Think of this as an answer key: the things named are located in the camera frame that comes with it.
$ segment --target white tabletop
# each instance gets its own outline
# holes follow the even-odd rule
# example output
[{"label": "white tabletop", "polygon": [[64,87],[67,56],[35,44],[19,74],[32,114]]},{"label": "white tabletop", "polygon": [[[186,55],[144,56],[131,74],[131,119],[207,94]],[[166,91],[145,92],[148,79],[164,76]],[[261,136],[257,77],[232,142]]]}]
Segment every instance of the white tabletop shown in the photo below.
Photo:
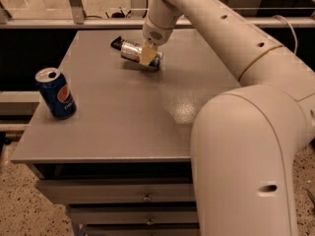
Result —
[{"label": "white tabletop", "polygon": [[110,42],[141,43],[141,30],[78,31],[59,69],[78,105],[55,120],[42,102],[13,156],[22,163],[161,162],[190,160],[190,132],[200,108],[238,87],[194,29],[176,29],[159,50],[156,73],[120,58]]}]

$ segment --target blue pepsi can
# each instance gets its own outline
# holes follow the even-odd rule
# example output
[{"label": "blue pepsi can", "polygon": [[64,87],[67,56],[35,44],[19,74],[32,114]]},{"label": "blue pepsi can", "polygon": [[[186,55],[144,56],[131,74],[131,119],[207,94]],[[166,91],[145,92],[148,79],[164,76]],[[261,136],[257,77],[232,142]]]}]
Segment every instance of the blue pepsi can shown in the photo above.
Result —
[{"label": "blue pepsi can", "polygon": [[72,116],[77,106],[65,76],[56,68],[45,68],[35,75],[36,86],[51,114],[58,119]]}]

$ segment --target can top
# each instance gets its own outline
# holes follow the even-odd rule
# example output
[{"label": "can top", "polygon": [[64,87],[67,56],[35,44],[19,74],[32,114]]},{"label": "can top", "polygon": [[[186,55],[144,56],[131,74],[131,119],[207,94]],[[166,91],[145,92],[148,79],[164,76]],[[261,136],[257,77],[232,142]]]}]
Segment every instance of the can top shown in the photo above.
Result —
[{"label": "can top", "polygon": [[60,74],[61,72],[57,68],[49,67],[37,72],[35,79],[39,83],[50,83],[56,80]]}]

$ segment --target pepsi logo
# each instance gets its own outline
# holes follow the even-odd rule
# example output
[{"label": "pepsi logo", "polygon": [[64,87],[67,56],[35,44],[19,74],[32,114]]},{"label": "pepsi logo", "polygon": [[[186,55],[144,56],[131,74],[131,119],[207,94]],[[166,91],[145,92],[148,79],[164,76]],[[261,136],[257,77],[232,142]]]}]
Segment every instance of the pepsi logo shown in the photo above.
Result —
[{"label": "pepsi logo", "polygon": [[68,85],[63,86],[57,94],[57,98],[60,102],[65,102],[69,97],[70,91]]}]

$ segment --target desk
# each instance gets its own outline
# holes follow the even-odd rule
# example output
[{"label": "desk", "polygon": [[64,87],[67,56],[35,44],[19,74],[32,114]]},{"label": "desk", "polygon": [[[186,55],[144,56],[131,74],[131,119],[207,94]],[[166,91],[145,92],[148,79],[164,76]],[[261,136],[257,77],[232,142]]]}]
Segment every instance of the desk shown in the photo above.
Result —
[{"label": "desk", "polygon": [[55,120],[41,102],[12,161],[27,164],[39,190],[88,232],[193,235],[192,123],[239,84],[194,29],[174,31],[155,73],[120,58],[110,47],[118,35],[142,42],[140,30],[78,31],[59,68],[76,114]]}]

